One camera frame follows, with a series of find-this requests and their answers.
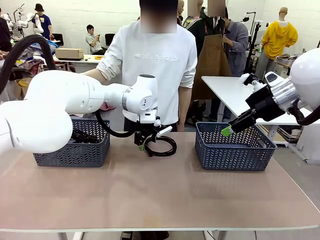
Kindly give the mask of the person in brown apron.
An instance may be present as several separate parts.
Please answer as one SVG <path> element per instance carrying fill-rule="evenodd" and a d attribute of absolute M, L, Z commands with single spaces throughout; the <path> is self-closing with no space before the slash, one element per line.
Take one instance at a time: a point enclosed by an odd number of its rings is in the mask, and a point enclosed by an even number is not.
<path fill-rule="evenodd" d="M 196 74 L 186 119 L 202 121 L 206 101 L 211 100 L 211 105 L 213 105 L 219 100 L 204 83 L 202 77 L 229 77 L 231 72 L 227 66 L 227 57 L 222 42 L 225 21 L 219 16 L 208 16 L 203 7 L 204 0 L 196 1 L 197 14 L 189 16 L 183 23 L 183 27 L 194 35 L 197 50 Z"/>

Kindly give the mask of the mannequin in yellow hoodie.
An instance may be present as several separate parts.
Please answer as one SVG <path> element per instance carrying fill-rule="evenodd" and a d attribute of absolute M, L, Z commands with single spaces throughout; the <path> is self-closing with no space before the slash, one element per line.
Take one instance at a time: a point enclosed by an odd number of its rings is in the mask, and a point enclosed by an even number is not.
<path fill-rule="evenodd" d="M 263 35 L 261 54 L 255 71 L 255 75 L 261 80 L 265 73 L 273 71 L 275 59 L 282 55 L 284 48 L 293 46 L 298 40 L 296 28 L 285 20 L 287 14 L 288 8 L 281 7 L 278 20 L 270 23 Z"/>

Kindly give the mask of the yellow object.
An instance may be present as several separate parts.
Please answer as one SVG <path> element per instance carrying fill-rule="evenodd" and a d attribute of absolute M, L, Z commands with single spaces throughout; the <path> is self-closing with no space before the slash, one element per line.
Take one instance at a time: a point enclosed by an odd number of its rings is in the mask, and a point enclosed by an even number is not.
<path fill-rule="evenodd" d="M 17 79 L 16 83 L 22 88 L 27 88 L 29 86 L 31 80 L 32 80 L 32 78 L 30 78 L 30 77 Z"/>

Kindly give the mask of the person's right forearm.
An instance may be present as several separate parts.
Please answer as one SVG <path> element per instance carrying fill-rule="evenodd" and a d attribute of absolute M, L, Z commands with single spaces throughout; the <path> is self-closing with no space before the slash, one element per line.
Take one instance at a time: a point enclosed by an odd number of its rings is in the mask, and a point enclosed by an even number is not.
<path fill-rule="evenodd" d="M 104 74 L 102 74 L 102 72 L 97 68 L 83 72 L 82 75 L 94 78 L 98 80 L 101 84 L 103 84 L 106 81 L 109 81 L 109 79 Z"/>

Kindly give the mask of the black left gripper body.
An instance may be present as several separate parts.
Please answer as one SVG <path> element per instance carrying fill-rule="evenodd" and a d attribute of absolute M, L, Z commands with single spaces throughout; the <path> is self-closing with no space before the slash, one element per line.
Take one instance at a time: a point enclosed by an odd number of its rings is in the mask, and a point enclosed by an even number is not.
<path fill-rule="evenodd" d="M 134 131 L 134 144 L 139 147 L 143 146 L 149 138 L 155 143 L 160 129 L 160 126 L 154 126 L 153 124 L 137 124 Z"/>

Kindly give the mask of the colourful clothes pile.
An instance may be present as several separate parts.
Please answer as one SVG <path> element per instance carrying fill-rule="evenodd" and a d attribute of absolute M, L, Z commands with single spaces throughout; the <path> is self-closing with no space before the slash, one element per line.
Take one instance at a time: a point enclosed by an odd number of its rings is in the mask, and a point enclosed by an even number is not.
<path fill-rule="evenodd" d="M 44 52 L 39 43 L 28 46 L 16 60 L 12 72 L 35 76 L 36 74 L 49 69 Z"/>

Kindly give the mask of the red patterned cloth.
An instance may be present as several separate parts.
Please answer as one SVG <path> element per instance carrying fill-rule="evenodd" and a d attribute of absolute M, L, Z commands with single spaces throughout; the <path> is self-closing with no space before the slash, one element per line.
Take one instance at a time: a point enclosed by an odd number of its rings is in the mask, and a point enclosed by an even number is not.
<path fill-rule="evenodd" d="M 112 105 L 109 105 L 108 103 L 104 102 L 101 106 L 100 106 L 100 110 L 101 111 L 111 111 L 111 110 L 114 110 L 116 107 L 112 106 Z"/>

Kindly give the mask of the person's left forearm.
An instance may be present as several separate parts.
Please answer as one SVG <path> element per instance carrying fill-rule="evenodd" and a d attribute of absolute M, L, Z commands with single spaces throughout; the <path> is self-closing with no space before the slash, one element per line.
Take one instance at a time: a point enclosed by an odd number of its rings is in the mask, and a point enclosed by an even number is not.
<path fill-rule="evenodd" d="M 178 99 L 179 99 L 179 106 L 178 106 L 178 117 L 179 123 L 183 124 L 186 120 L 187 112 L 190 106 L 192 97 L 192 89 L 187 87 L 179 87 L 178 92 Z"/>

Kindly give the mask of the seated person grey shirt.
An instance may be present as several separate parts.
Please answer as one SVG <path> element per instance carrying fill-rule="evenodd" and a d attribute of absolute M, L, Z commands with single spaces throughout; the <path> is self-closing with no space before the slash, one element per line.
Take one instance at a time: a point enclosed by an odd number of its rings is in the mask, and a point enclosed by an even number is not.
<path fill-rule="evenodd" d="M 94 26 L 89 24 L 86 26 L 86 30 L 85 41 L 90 46 L 90 53 L 92 55 L 104 55 L 107 49 L 101 46 L 100 35 L 94 34 Z"/>

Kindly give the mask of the black tripod stand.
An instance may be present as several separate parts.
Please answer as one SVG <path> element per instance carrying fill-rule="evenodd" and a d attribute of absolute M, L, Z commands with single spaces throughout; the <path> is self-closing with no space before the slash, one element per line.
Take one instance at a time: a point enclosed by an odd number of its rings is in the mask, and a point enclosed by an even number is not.
<path fill-rule="evenodd" d="M 246 59 L 246 65 L 245 65 L 245 69 L 244 69 L 245 73 L 249 73 L 251 71 L 251 67 L 250 67 L 251 56 L 253 54 L 253 50 L 255 47 L 258 31 L 260 30 L 260 28 L 262 26 L 262 22 L 263 22 L 262 20 L 256 20 L 256 12 L 255 11 L 246 12 L 243 19 L 242 19 L 242 22 L 244 22 L 244 23 L 248 22 L 250 20 L 249 15 L 252 15 L 252 14 L 253 14 L 253 20 L 252 20 L 250 34 L 249 34 L 249 38 L 248 38 L 248 56 Z"/>

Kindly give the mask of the grey-blue plastic mesh basket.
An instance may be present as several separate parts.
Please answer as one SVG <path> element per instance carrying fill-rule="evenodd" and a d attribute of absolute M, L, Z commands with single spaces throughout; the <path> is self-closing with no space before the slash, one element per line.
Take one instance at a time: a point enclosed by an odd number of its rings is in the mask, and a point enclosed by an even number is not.
<path fill-rule="evenodd" d="M 224 136 L 224 122 L 197 122 L 195 150 L 203 169 L 263 172 L 277 146 L 256 125 Z"/>
<path fill-rule="evenodd" d="M 69 142 L 51 153 L 34 153 L 40 167 L 99 168 L 107 157 L 110 134 L 96 119 L 73 119 Z"/>

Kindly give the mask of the long white table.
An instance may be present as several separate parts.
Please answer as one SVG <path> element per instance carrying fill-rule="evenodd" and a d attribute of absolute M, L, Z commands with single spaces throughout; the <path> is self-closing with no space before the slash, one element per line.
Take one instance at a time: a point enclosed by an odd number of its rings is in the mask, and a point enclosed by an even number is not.
<path fill-rule="evenodd" d="M 55 62 L 62 62 L 62 63 L 86 63 L 86 64 L 98 64 L 101 62 L 103 56 L 99 58 L 100 55 L 90 55 L 85 54 L 82 59 L 80 60 L 72 60 L 72 59 L 60 59 L 57 58 L 56 55 L 53 55 L 53 60 Z"/>

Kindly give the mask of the person in grey shirt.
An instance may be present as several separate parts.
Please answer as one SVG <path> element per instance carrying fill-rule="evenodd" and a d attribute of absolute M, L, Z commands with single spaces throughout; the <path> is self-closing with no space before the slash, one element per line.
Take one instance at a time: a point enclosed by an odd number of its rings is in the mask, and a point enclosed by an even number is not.
<path fill-rule="evenodd" d="M 249 34 L 247 27 L 238 21 L 233 21 L 228 16 L 228 9 L 225 7 L 224 35 L 222 42 L 232 77 L 241 77 L 246 67 L 246 50 Z"/>

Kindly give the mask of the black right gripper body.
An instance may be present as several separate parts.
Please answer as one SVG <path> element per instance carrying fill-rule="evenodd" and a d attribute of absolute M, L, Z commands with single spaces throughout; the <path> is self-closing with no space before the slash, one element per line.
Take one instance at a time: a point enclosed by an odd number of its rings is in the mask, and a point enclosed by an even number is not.
<path fill-rule="evenodd" d="M 250 117 L 254 122 L 257 119 L 270 122 L 286 113 L 275 102 L 271 89 L 268 86 L 264 86 L 252 93 L 245 101 L 250 107 Z"/>

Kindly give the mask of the person black hat blue shirt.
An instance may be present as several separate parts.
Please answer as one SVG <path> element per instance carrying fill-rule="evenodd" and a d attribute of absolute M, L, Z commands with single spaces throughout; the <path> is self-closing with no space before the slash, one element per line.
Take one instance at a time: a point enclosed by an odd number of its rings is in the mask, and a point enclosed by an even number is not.
<path fill-rule="evenodd" d="M 45 10 L 40 3 L 35 4 L 34 10 L 39 16 L 39 21 L 43 32 L 41 35 L 47 40 L 53 40 L 53 27 L 50 18 L 44 14 Z"/>

